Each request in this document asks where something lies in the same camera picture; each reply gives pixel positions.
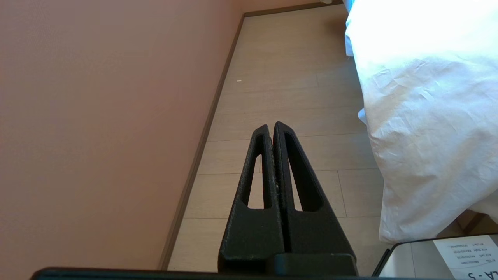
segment pink wall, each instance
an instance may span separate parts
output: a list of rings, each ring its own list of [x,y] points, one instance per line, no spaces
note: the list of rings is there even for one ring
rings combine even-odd
[[[241,0],[243,12],[290,7],[318,2],[320,2],[320,0]]]
[[[238,4],[1,4],[0,279],[158,267]]]

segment baseboard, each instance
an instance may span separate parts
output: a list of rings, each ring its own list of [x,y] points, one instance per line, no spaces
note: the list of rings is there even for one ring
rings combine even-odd
[[[282,8],[268,9],[268,10],[249,11],[249,12],[244,13],[244,16],[248,17],[248,16],[281,13],[281,12],[288,12],[288,11],[295,11],[295,10],[312,9],[312,8],[331,6],[331,5],[338,5],[338,4],[342,4],[342,3],[343,3],[342,0],[333,0],[331,4],[325,4],[322,2],[318,2],[318,0],[317,0],[316,3],[302,4],[302,5],[297,5],[297,6],[282,7]]]
[[[158,269],[160,270],[168,269],[169,261],[171,260],[171,255],[173,254],[173,248],[175,247],[176,238],[178,237],[178,232],[182,224],[183,215],[185,214],[185,209],[187,208],[190,191],[192,190],[192,186],[194,185],[195,176],[197,175],[197,169],[199,169],[199,164],[201,162],[201,157],[204,152],[204,147],[206,146],[206,142],[208,139],[209,130],[211,129],[211,123],[213,122],[213,118],[215,116],[216,107],[218,106],[218,101],[220,100],[221,96],[221,90],[223,89],[225,78],[227,77],[228,67],[230,66],[230,62],[232,61],[232,56],[234,55],[235,46],[237,44],[237,40],[239,38],[243,22],[244,22],[244,16],[242,16],[239,22],[239,26],[237,27],[237,31],[235,33],[234,40],[230,47],[230,51],[228,52],[227,60],[223,68],[220,81],[218,82],[218,87],[216,88],[215,97],[213,99],[213,102],[211,103],[208,117],[206,119],[206,123],[204,124],[204,129],[202,130],[201,139],[199,141],[199,145],[197,146],[197,150],[194,155],[194,160],[192,162],[192,166],[190,168],[187,177],[187,182],[183,187],[183,191],[180,196],[180,201],[176,208],[175,216],[173,217],[173,222],[171,223],[171,227],[168,232],[166,244],[164,245],[161,260],[159,262]]]

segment white bedsheet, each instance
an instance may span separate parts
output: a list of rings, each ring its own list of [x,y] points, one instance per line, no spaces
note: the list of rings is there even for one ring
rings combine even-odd
[[[355,0],[347,22],[384,177],[380,238],[498,220],[498,1]]]

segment bed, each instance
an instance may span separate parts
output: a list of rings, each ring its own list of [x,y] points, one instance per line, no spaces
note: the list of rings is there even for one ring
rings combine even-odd
[[[380,239],[434,238],[466,209],[498,221],[498,1],[348,0]]]

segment floor tile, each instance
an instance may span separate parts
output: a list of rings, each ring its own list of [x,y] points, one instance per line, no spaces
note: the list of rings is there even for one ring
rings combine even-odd
[[[217,115],[275,112],[302,109],[363,107],[360,84],[303,89],[273,90],[244,94],[227,94],[220,97]]]
[[[246,29],[247,32],[239,36],[236,50],[241,55],[258,54],[264,59],[289,53],[311,56],[314,53],[313,50],[323,48],[319,46],[320,36],[314,32],[296,30],[280,23],[272,26],[271,30],[268,30],[268,27],[258,29]]]
[[[384,179],[378,169],[339,170],[348,217],[380,217]]]
[[[300,137],[313,170],[377,168],[367,134]]]
[[[240,178],[240,174],[197,175],[184,218],[228,218]],[[261,173],[254,174],[249,208],[264,208],[262,180]]]
[[[206,142],[197,174],[240,174],[248,148],[249,140]]]
[[[356,254],[361,276],[371,276],[386,249],[391,244],[378,240],[380,218],[339,218],[339,223]]]
[[[278,51],[268,57],[265,61],[264,72],[278,73],[285,69],[290,72],[316,71],[320,66],[320,58],[313,52],[303,49],[302,51]]]
[[[242,44],[261,43],[264,50],[285,51],[296,46],[306,46],[310,50],[308,53],[326,50],[328,45],[322,43],[326,39],[333,39],[335,45],[344,47],[348,14],[343,8],[309,9],[246,18],[243,26],[245,32],[239,41]]]
[[[265,75],[227,76],[222,94],[318,86],[313,71],[279,72]]]
[[[256,166],[254,167],[254,173],[261,173],[262,170],[263,170],[263,159],[261,155],[258,155],[256,158]]]
[[[227,219],[183,219],[169,271],[217,272]]]
[[[253,56],[243,56],[240,59],[232,59],[228,68],[227,78],[264,75],[265,61],[257,54]]]
[[[273,135],[277,121],[290,126],[298,136],[366,133],[357,115],[357,107],[215,115],[208,141],[250,139],[252,132],[264,124]]]
[[[354,86],[359,83],[356,66],[353,59],[339,65],[329,66],[317,73],[318,85],[325,86]]]

